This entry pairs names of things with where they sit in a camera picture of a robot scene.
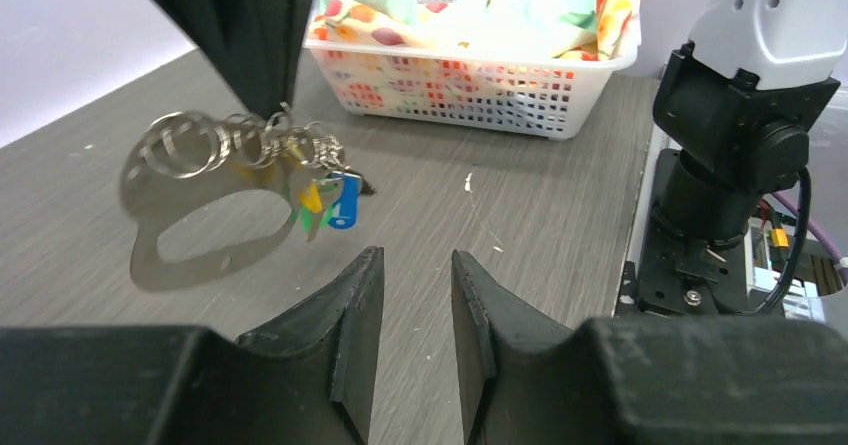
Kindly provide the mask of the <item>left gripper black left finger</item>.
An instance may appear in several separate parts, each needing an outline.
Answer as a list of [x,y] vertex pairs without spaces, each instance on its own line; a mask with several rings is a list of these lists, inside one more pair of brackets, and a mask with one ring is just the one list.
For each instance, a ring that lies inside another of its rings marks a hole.
[[384,251],[235,340],[195,325],[4,328],[5,444],[364,444]]

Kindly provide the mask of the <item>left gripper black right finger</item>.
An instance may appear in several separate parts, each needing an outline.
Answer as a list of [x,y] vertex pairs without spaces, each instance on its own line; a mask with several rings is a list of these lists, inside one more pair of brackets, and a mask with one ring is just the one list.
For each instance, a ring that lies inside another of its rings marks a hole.
[[843,444],[847,343],[780,318],[591,318],[569,329],[451,257],[468,444]]

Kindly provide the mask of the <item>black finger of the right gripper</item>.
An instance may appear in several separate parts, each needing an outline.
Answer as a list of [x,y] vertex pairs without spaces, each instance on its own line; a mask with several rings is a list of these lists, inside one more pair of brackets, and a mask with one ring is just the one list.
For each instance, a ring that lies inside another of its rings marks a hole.
[[313,0],[153,0],[197,45],[245,109],[290,104]]

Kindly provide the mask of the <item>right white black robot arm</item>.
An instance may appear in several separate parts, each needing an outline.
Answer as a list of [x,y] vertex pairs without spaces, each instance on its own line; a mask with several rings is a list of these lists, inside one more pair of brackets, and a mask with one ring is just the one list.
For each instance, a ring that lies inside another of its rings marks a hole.
[[[217,119],[181,111],[155,120],[120,180],[136,221],[132,263],[158,252],[159,235],[193,210],[250,189],[279,193],[307,234],[352,228],[368,181],[330,134],[296,126],[289,102],[298,53],[294,28],[307,0],[153,0],[211,60],[248,108]],[[812,0],[786,0],[798,10]],[[674,50],[653,119],[677,143],[657,158],[640,261],[620,288],[620,313],[740,315],[740,246],[766,194],[799,188],[795,234],[773,289],[756,306],[783,309],[811,229],[809,130],[839,88],[823,56],[742,64],[766,51],[769,23],[790,26],[779,0],[718,0],[693,38]]]

